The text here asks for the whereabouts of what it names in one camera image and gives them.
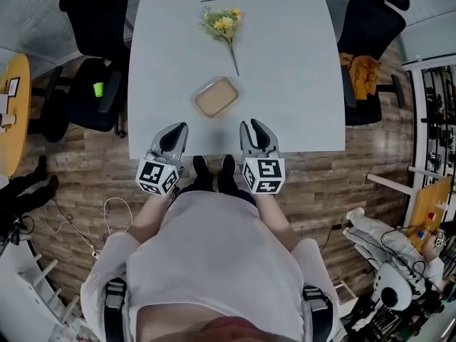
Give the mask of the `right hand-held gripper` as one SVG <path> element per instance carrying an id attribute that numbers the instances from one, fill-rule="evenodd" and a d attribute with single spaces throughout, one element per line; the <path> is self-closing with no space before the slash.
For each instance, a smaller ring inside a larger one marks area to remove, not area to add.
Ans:
<path id="1" fill-rule="evenodd" d="M 252 118 L 251 125 L 256 135 L 256 145 L 247 124 L 239 126 L 240 147 L 243 154 L 253 154 L 261 150 L 262 154 L 244 158 L 242 176 L 252 194 L 278 194 L 285 183 L 285 160 L 278 152 L 279 143 L 276 135 L 263 122 Z"/>

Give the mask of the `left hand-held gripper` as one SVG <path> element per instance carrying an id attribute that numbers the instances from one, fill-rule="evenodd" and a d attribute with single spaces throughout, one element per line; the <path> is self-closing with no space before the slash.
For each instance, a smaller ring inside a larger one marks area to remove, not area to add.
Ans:
<path id="1" fill-rule="evenodd" d="M 180 179 L 184 167 L 181 163 L 188 137 L 188 125 L 175 123 L 157 133 L 151 149 L 139 162 L 135 181 L 144 192 L 167 195 Z"/>

